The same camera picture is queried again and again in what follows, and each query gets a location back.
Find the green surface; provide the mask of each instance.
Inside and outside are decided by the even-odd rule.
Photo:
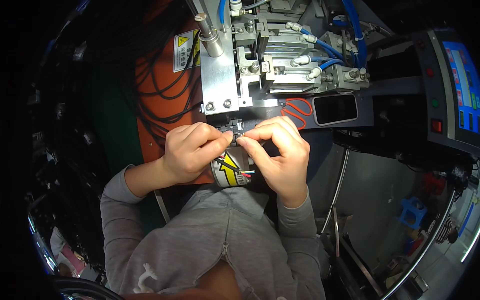
[[[94,68],[84,88],[84,109],[101,141],[113,176],[128,164],[144,162],[138,136],[137,119],[129,109],[125,93],[114,72]],[[153,192],[138,204],[145,234],[165,225]]]

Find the red scissors handle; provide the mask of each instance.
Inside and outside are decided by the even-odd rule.
[[[290,101],[292,101],[292,100],[299,100],[299,101],[305,102],[308,105],[308,107],[310,108],[310,112],[308,112],[308,113],[304,112],[303,110],[298,108],[296,105],[290,103]],[[294,116],[295,118],[297,118],[297,119],[299,119],[300,121],[303,122],[303,126],[297,127],[297,129],[300,130],[300,129],[305,128],[305,126],[307,125],[307,122],[305,122],[305,120],[301,116],[297,115],[294,112],[291,112],[291,111],[287,110],[287,106],[293,107],[297,112],[299,112],[300,114],[302,114],[304,116],[309,116],[313,112],[313,109],[312,109],[312,106],[311,106],[310,102],[308,102],[307,100],[305,100],[303,98],[287,98],[287,99],[285,99],[285,101],[286,101],[285,106],[280,111],[282,116],[285,116],[285,113]]]

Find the arrow sticker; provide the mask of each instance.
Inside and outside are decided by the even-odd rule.
[[[230,158],[228,153],[225,151],[225,159],[223,160],[225,163],[231,165],[234,168],[239,168],[237,164]],[[235,171],[225,167],[224,165],[220,165],[219,171],[224,171],[225,172],[225,177],[227,178],[228,184],[229,185],[238,185],[237,181],[237,175],[235,174]]]

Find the white wire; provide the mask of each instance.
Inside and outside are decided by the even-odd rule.
[[[267,2],[269,2],[270,0],[260,0],[258,1],[257,3],[254,3],[254,4],[251,4],[251,5],[247,5],[247,6],[242,6],[242,9],[243,10],[251,10],[252,8],[255,8],[255,7],[258,7],[260,5],[263,5]]]

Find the black hair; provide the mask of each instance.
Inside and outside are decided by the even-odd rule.
[[[451,244],[453,244],[458,239],[458,231],[455,228],[452,228],[451,230],[454,230],[455,232],[450,232],[447,236],[447,239]]]

